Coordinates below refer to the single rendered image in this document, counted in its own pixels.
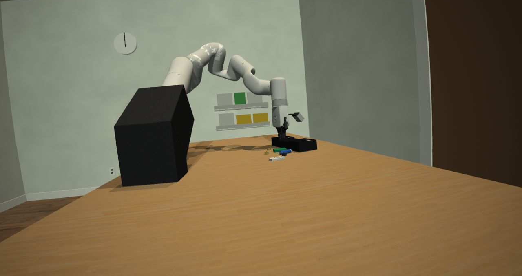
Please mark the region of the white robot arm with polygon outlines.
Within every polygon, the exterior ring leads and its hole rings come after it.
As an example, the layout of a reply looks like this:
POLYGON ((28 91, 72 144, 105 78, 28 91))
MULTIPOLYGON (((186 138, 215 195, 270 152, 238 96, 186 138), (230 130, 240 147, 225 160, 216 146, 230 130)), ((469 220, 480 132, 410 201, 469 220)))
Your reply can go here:
POLYGON ((231 57, 228 70, 224 70, 225 56, 226 50, 223 44, 213 42, 204 44, 198 51, 187 57, 176 57, 171 62, 168 74, 161 86, 184 84, 188 94, 200 84, 203 68, 208 64, 208 71, 217 77, 231 81, 237 81, 242 77, 244 85, 252 93, 271 95, 272 106, 287 105, 285 78, 278 77, 270 81, 260 80, 255 77, 255 68, 239 55, 231 57))

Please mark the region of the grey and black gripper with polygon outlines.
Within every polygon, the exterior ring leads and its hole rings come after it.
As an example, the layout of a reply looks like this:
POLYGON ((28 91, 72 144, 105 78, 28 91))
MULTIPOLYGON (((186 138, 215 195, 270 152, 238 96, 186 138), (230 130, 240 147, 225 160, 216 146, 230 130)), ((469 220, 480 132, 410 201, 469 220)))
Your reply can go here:
POLYGON ((287 105, 272 106, 272 125, 276 127, 279 139, 286 138, 289 125, 287 105))

